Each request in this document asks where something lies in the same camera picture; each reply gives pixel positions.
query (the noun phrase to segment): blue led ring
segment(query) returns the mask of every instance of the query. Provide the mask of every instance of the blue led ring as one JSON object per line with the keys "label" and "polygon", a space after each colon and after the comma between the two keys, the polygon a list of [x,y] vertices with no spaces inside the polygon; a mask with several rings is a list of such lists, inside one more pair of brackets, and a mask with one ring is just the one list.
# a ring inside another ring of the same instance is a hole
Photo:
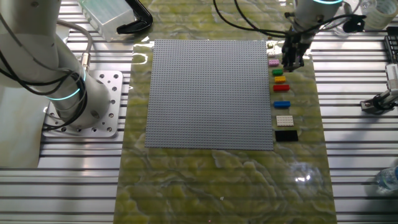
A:
{"label": "blue led ring", "polygon": [[313,0],[320,4],[337,4],[343,2],[343,0],[336,0],[336,1],[323,1],[323,0]]}
{"label": "blue led ring", "polygon": [[[85,71],[85,76],[84,76],[84,78],[83,78],[83,81],[86,81],[86,70],[84,70],[84,71]],[[64,98],[57,98],[57,99],[55,99],[55,98],[50,98],[50,97],[47,97],[47,98],[48,98],[49,100],[57,100],[57,101],[59,101],[59,100],[66,100],[66,99],[69,99],[69,98],[75,96],[79,91],[80,91],[80,89],[77,89],[74,93],[72,93],[71,95],[66,96],[66,97],[64,97]]]}

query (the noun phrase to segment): black clamp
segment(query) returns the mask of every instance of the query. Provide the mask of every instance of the black clamp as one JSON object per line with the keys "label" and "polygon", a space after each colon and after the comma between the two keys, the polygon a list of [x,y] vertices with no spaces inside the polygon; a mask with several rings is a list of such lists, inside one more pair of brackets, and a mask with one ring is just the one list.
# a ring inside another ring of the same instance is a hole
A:
{"label": "black clamp", "polygon": [[149,11],[139,2],[139,0],[126,0],[129,6],[134,11],[134,15],[137,17],[137,20],[127,24],[119,26],[116,31],[118,34],[136,34],[145,29],[148,29],[154,19]]}

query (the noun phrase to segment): plastic container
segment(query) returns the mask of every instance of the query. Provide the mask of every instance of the plastic container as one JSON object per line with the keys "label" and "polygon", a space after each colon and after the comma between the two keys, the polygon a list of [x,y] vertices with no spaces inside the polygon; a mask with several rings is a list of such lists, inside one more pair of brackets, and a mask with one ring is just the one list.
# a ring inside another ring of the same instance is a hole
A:
{"label": "plastic container", "polygon": [[365,29],[381,30],[398,14],[396,0],[364,0],[361,4],[365,18]]}
{"label": "plastic container", "polygon": [[136,19],[134,11],[125,0],[79,0],[88,22],[110,42],[119,37],[116,29]]}
{"label": "plastic container", "polygon": [[379,184],[379,192],[382,194],[398,190],[398,167],[380,171],[376,176],[376,182]]}

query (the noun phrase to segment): metal bracket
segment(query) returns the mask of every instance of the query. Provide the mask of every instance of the metal bracket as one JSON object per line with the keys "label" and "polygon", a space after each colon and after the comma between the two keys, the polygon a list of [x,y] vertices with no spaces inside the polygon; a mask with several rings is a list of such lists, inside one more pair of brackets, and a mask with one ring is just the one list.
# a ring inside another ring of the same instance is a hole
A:
{"label": "metal bracket", "polygon": [[[119,71],[91,71],[91,76],[105,84],[111,95],[109,109],[106,114],[91,128],[76,129],[64,127],[54,131],[44,131],[43,135],[48,138],[111,138],[118,131],[118,118],[120,101],[123,87],[123,74]],[[47,108],[47,113],[58,118],[52,103]],[[57,119],[46,116],[44,122],[51,125],[59,125]]]}

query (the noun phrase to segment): clear bottle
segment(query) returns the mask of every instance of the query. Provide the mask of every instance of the clear bottle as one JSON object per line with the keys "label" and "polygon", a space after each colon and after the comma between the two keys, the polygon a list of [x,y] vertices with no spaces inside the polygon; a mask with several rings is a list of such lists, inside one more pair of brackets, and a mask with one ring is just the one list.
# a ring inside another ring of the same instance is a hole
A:
{"label": "clear bottle", "polygon": [[376,176],[376,182],[379,184],[379,193],[389,194],[398,190],[398,167],[380,171]]}

